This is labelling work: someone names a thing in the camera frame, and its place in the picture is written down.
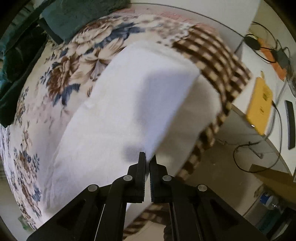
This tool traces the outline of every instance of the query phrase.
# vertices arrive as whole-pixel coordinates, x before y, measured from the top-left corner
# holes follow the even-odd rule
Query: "water bottle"
[[[279,198],[269,192],[263,192],[260,197],[260,202],[269,210],[280,209]]]

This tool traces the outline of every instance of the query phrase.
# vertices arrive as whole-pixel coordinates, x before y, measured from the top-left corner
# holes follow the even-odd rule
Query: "power cord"
[[[255,172],[247,171],[247,170],[244,170],[243,168],[241,168],[241,167],[237,164],[237,162],[236,162],[236,160],[235,160],[235,153],[236,153],[236,152],[238,151],[238,149],[241,148],[241,147],[250,147],[250,146],[254,146],[254,145],[257,145],[257,144],[261,143],[262,140],[261,140],[261,141],[258,141],[258,142],[254,142],[254,143],[249,143],[249,144],[242,144],[242,145],[239,145],[239,146],[237,146],[237,147],[234,149],[234,151],[233,151],[233,153],[232,153],[232,157],[233,157],[233,160],[234,160],[235,165],[236,165],[240,170],[242,170],[242,171],[244,171],[244,172],[247,172],[247,173],[259,173],[259,172],[263,172],[263,171],[269,170],[269,169],[273,168],[273,167],[277,164],[277,162],[279,161],[279,159],[280,159],[280,156],[281,156],[281,148],[282,148],[282,142],[283,142],[283,125],[282,125],[282,121],[281,121],[281,115],[280,115],[279,110],[278,110],[278,108],[277,108],[277,106],[276,106],[276,104],[275,104],[274,102],[272,102],[272,106],[275,108],[276,112],[278,113],[279,121],[280,121],[280,127],[281,127],[281,132],[280,132],[280,146],[279,146],[279,154],[278,154],[278,157],[277,157],[275,163],[272,164],[270,167],[267,167],[267,168],[264,168],[263,170],[255,171]],[[269,134],[267,135],[267,138],[271,135],[272,130],[273,130],[273,127],[274,127],[274,124],[273,124],[273,126],[272,126],[271,131],[270,131]]]

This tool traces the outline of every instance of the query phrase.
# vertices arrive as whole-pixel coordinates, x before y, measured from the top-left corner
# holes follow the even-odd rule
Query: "orange object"
[[[263,78],[257,77],[246,118],[259,135],[263,135],[265,132],[271,111],[271,103],[272,91]]]
[[[270,46],[261,38],[258,39],[258,42],[260,43],[261,47],[270,48]],[[261,52],[264,53],[265,57],[269,61],[274,61],[274,57],[272,56],[272,53],[269,49],[261,49]],[[285,69],[282,69],[279,65],[279,63],[272,63],[272,67],[274,68],[275,72],[277,73],[278,77],[284,81],[287,71]]]

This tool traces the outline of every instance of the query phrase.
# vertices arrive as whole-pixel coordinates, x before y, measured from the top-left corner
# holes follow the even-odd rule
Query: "yellow device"
[[[263,73],[261,76],[256,79],[246,118],[259,135],[264,135],[272,105],[272,91],[266,85]]]

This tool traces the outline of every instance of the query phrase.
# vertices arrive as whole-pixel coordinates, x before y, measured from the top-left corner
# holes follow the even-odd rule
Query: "beige floor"
[[[187,184],[205,184],[243,215],[255,201],[254,192],[262,184],[254,175],[239,170],[232,159],[232,146],[216,143],[206,151]],[[149,222],[126,241],[161,241],[163,225]]]

